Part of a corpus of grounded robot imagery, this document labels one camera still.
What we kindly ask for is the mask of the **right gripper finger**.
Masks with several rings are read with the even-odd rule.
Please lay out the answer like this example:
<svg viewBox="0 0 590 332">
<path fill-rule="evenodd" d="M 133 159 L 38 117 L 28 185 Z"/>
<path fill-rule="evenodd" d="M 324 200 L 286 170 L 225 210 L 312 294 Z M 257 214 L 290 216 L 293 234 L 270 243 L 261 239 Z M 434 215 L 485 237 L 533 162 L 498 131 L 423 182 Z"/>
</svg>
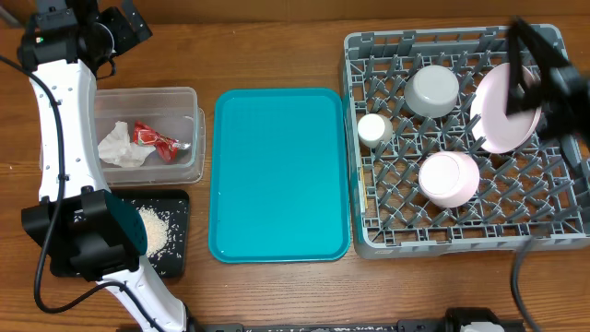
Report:
<svg viewBox="0 0 590 332">
<path fill-rule="evenodd" d="M 511 23 L 511 27 L 532 26 L 521 18 L 515 18 Z M 541 86 L 543 88 L 572 88 L 574 86 L 574 67 L 562 53 L 558 52 L 536 30 L 535 32 L 537 33 L 536 49 L 531 51 L 525 47 L 538 66 Z"/>
<path fill-rule="evenodd" d="M 520 55 L 520 41 L 534 51 L 537 47 L 537 33 L 532 27 L 510 27 L 507 34 L 509 80 L 506 114 L 516 115 L 538 108 L 542 102 L 540 87 L 526 85 Z"/>
</svg>

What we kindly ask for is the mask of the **pink plate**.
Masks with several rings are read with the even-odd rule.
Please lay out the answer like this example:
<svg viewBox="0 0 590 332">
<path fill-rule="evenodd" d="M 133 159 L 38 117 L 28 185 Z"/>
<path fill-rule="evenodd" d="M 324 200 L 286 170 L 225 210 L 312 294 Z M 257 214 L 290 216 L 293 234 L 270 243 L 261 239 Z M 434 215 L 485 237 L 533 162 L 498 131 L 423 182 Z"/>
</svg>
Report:
<svg viewBox="0 0 590 332">
<path fill-rule="evenodd" d="M 510 64 L 495 66 L 480 81 L 470 106 L 470 119 L 479 120 L 472 128 L 473 137 L 485 138 L 481 147 L 489 153 L 502 154 L 520 147 L 535 131 L 541 107 L 506 115 Z"/>
</svg>

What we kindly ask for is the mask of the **grey bowl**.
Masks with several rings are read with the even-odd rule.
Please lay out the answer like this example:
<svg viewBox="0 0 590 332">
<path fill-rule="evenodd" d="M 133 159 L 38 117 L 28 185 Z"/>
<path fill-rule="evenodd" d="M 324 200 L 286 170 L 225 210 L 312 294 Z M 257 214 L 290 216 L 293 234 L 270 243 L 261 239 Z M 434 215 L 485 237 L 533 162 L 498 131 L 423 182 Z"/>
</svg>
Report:
<svg viewBox="0 0 590 332">
<path fill-rule="evenodd" d="M 404 98 L 413 113 L 439 118 L 454 109 L 458 93 L 458 79 L 450 69 L 441 65 L 428 65 L 409 79 Z"/>
</svg>

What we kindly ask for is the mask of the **pink bowl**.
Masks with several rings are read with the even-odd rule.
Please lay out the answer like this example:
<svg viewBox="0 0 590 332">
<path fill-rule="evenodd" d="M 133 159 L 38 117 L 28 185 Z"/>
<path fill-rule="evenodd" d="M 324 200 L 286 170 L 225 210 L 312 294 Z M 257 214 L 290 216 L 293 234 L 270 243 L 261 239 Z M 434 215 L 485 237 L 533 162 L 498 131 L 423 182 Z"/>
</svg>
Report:
<svg viewBox="0 0 590 332">
<path fill-rule="evenodd" d="M 430 155 L 419 167 L 419 188 L 440 208 L 464 205 L 478 190 L 479 169 L 463 152 L 441 151 Z"/>
</svg>

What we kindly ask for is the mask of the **white napkin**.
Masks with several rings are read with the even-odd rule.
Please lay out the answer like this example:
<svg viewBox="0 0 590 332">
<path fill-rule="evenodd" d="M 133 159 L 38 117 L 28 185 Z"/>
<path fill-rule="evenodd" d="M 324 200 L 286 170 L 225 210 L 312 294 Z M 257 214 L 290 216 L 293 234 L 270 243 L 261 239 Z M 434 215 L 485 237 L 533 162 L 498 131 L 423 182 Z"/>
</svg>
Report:
<svg viewBox="0 0 590 332">
<path fill-rule="evenodd" d="M 154 146 L 139 146 L 131 141 L 126 122 L 116 122 L 114 129 L 98 145 L 102 161 L 122 167 L 134 168 L 144 164 L 154 152 Z"/>
</svg>

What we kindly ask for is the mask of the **red snack wrapper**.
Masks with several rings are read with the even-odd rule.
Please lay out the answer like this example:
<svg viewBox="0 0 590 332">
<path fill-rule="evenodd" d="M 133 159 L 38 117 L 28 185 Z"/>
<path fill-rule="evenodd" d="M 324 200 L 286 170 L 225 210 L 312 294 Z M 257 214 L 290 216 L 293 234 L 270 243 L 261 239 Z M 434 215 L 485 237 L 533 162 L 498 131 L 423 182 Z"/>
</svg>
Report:
<svg viewBox="0 0 590 332">
<path fill-rule="evenodd" d="M 159 156 L 168 163 L 176 159 L 180 150 L 188 150 L 192 146 L 191 143 L 164 136 L 140 121 L 135 121 L 133 141 L 138 146 L 155 148 Z"/>
</svg>

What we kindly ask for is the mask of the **cream cup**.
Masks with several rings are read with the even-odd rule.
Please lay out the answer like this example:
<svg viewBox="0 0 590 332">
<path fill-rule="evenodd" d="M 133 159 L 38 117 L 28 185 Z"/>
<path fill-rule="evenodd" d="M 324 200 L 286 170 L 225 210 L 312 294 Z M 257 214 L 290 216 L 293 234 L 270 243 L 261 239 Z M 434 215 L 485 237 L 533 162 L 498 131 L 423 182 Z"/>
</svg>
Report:
<svg viewBox="0 0 590 332">
<path fill-rule="evenodd" d="M 393 136 L 392 122 L 378 113 L 363 115 L 357 124 L 360 142 L 367 148 L 377 148 L 379 143 L 387 144 Z"/>
</svg>

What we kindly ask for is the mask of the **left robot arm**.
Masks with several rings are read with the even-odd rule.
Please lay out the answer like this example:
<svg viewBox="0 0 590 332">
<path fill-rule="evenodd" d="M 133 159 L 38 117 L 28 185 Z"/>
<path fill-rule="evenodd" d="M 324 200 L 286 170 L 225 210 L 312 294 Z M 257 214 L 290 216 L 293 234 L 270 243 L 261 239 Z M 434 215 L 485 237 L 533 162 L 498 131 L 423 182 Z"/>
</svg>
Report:
<svg viewBox="0 0 590 332">
<path fill-rule="evenodd" d="M 39 202 L 21 212 L 41 248 L 36 267 L 79 276 L 107 290 L 144 331 L 195 331 L 197 322 L 149 263 L 138 211 L 103 175 L 94 119 L 97 72 L 151 36 L 135 5 L 40 1 L 13 66 L 33 87 L 39 109 Z"/>
</svg>

